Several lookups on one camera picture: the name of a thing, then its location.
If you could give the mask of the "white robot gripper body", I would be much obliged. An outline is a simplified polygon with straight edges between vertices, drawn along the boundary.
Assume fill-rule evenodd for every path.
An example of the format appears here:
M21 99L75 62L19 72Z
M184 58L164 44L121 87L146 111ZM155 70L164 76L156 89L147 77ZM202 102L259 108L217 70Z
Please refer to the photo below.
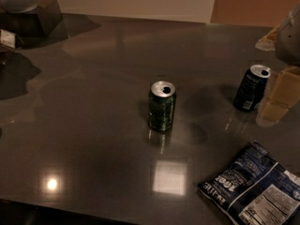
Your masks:
M287 65L300 67L300 3L297 3L277 31L276 57Z

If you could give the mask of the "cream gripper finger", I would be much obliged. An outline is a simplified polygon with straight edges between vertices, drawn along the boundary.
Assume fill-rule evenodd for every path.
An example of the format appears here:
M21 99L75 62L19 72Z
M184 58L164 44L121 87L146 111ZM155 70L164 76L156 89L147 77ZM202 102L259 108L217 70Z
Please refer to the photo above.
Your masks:
M264 52L274 51L276 49L278 29L279 26L277 25L272 30L270 30L265 36L260 38L255 44L255 48Z
M286 66L268 79L256 123L263 128L277 124L300 100L300 67Z

